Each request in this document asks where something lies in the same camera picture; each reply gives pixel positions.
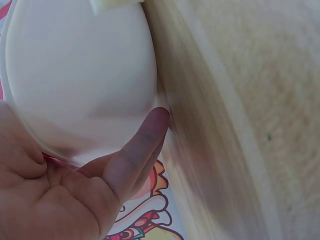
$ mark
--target hand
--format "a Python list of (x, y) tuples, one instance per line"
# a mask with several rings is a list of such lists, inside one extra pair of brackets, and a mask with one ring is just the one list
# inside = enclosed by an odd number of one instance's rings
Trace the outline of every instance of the hand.
[(0, 239), (100, 240), (160, 154), (169, 113), (154, 109), (119, 152), (79, 169), (44, 159), (0, 101)]

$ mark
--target colorful illustration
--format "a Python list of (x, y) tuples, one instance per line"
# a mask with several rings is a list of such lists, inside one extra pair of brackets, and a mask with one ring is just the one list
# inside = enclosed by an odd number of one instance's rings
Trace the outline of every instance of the colorful illustration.
[[(0, 32), (11, 5), (0, 0)], [(0, 99), (3, 90), (0, 84)], [(126, 202), (104, 240), (186, 240), (186, 233), (175, 200), (157, 160), (142, 189)]]

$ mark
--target wooden board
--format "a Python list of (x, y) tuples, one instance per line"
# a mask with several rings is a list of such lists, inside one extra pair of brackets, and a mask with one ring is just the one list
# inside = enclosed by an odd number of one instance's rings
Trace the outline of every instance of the wooden board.
[(320, 3), (148, 0), (190, 240), (320, 239)]

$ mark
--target cartoon print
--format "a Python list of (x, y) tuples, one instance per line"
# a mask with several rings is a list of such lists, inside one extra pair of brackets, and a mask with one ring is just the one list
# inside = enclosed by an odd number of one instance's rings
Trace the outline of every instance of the cartoon print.
[(165, 168), (157, 161), (142, 189), (124, 204), (109, 235), (104, 240), (183, 240), (169, 228), (172, 217), (167, 211)]

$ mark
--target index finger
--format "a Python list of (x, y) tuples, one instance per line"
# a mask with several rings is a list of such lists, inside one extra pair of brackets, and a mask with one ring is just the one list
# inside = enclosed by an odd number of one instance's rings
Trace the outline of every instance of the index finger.
[(102, 179), (124, 202), (142, 169), (165, 137), (170, 115), (162, 107), (155, 108), (144, 120), (134, 137), (106, 165)]

